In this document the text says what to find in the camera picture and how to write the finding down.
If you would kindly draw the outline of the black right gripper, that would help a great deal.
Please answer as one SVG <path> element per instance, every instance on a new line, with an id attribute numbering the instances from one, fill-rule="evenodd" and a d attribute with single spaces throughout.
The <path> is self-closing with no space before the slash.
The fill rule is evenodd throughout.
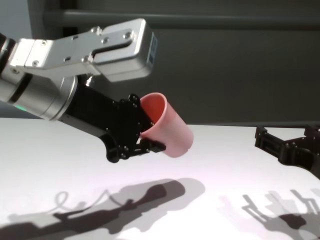
<path id="1" fill-rule="evenodd" d="M 308 125 L 304 136 L 283 140 L 268 133 L 264 127 L 255 130 L 254 146 L 276 157 L 281 155 L 281 164 L 298 167 L 320 179 L 320 127 Z"/>

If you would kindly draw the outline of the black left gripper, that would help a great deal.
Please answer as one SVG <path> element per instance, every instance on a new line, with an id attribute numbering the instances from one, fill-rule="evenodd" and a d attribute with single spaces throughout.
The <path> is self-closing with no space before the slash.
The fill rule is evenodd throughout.
<path id="1" fill-rule="evenodd" d="M 115 101 L 92 88 L 78 86 L 66 110 L 66 124 L 99 138 L 111 163 L 166 150 L 166 145 L 156 140 L 137 142 L 140 132 L 154 123 L 136 94 Z"/>

